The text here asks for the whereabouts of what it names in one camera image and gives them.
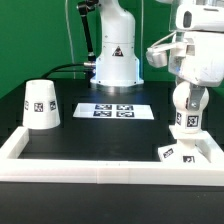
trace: black cable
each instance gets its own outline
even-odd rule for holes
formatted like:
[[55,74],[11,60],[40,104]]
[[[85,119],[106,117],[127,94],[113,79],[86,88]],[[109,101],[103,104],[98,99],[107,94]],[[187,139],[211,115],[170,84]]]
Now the black cable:
[[41,78],[46,79],[51,73],[54,73],[54,72],[56,72],[59,69],[69,68],[69,67],[76,67],[76,66],[84,66],[84,63],[75,63],[75,64],[71,63],[71,64],[65,64],[65,65],[57,66],[57,67],[51,69],[50,71],[48,71],[47,73],[43,74],[41,76]]
[[57,71],[54,71],[52,73],[56,73],[56,72],[91,72],[92,70],[91,69],[83,69],[83,70],[57,70]]

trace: green background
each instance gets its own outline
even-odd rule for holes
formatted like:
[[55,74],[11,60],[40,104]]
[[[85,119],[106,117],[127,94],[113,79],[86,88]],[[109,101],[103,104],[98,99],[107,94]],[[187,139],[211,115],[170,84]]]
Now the green background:
[[[83,27],[76,9],[79,0],[69,0],[69,21],[76,62],[87,60]],[[147,47],[169,33],[170,5],[144,0],[144,35],[141,54],[141,0],[120,0],[136,19],[136,56],[141,76],[150,81],[173,81],[167,67],[155,69],[145,58]],[[65,0],[0,1],[0,97],[26,79],[40,77],[51,68],[72,61],[65,19]],[[101,52],[101,23],[98,10],[88,14],[96,55]],[[73,78],[73,73],[53,77]]]

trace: white cup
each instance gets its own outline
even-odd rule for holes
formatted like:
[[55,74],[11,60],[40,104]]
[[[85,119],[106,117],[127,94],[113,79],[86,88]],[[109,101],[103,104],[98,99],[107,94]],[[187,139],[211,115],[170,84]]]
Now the white cup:
[[30,129],[49,129],[59,124],[54,83],[42,79],[27,81],[23,126]]

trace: black table surface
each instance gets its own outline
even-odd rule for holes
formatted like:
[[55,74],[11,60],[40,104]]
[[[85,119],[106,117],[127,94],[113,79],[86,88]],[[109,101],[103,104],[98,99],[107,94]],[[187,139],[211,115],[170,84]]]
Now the black table surface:
[[[174,143],[172,82],[145,82],[143,90],[110,94],[85,80],[57,79],[61,124],[30,130],[20,159],[158,161],[157,149]],[[25,85],[0,100],[0,141],[22,125]],[[224,149],[224,99],[209,89],[202,128]],[[155,120],[73,118],[78,103],[146,104]],[[224,187],[0,183],[0,223],[223,223]]]

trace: white border frame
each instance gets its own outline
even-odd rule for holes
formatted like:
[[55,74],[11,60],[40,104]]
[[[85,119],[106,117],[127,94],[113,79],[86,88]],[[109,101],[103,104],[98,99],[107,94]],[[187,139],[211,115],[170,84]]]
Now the white border frame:
[[197,142],[203,153],[217,158],[208,165],[18,159],[29,141],[29,130],[18,127],[0,149],[0,181],[224,186],[223,152],[209,136]]

